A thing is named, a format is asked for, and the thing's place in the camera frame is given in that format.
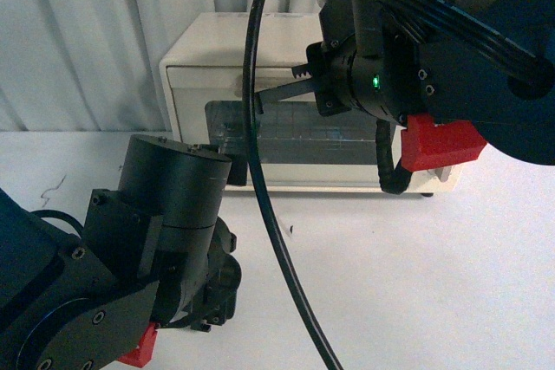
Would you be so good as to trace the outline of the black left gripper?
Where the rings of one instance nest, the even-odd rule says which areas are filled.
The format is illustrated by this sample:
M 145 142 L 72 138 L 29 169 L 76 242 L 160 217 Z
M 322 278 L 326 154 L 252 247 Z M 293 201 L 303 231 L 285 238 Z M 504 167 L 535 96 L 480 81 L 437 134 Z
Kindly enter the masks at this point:
M 246 156 L 227 153 L 232 162 L 228 185 L 246 185 Z M 188 307 L 191 330 L 211 330 L 223 326 L 235 315 L 242 270 L 232 253 L 237 248 L 237 237 L 219 217 L 208 250 L 206 282 L 200 287 Z

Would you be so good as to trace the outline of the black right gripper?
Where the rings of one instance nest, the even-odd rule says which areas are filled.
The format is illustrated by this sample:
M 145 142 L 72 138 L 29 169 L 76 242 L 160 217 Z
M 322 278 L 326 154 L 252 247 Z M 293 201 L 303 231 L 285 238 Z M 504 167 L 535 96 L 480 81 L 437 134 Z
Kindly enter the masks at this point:
M 381 54 L 364 57 L 357 51 L 353 38 L 340 47 L 326 50 L 313 43 L 306 49 L 308 74 L 323 82 L 320 88 L 313 80 L 267 88 L 254 94 L 256 113 L 264 104 L 313 93 L 318 112 L 324 116 L 358 110 L 377 119 L 403 122 L 406 119 L 406 42 L 387 38 Z

